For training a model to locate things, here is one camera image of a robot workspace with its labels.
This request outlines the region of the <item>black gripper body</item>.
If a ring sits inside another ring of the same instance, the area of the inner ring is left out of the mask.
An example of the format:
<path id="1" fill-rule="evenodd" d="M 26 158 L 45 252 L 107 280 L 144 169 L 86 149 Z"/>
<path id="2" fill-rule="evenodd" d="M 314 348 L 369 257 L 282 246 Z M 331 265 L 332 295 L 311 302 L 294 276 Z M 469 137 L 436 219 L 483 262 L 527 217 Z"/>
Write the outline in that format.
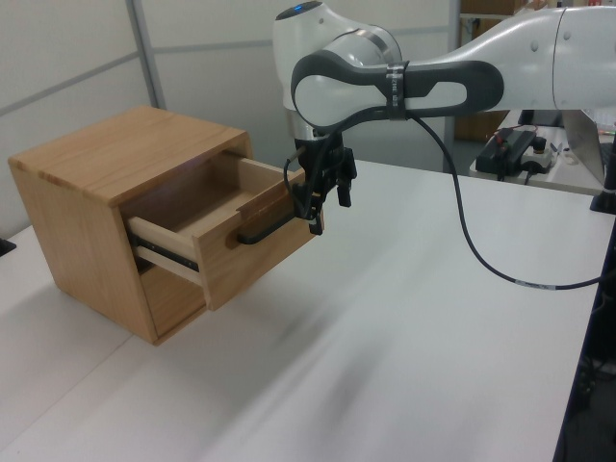
<path id="1" fill-rule="evenodd" d="M 345 147 L 341 134 L 315 140 L 295 139 L 295 148 L 303 147 L 299 164 L 305 172 L 305 184 L 313 191 L 329 193 L 337 187 L 341 175 L 357 177 L 354 156 L 351 148 Z"/>

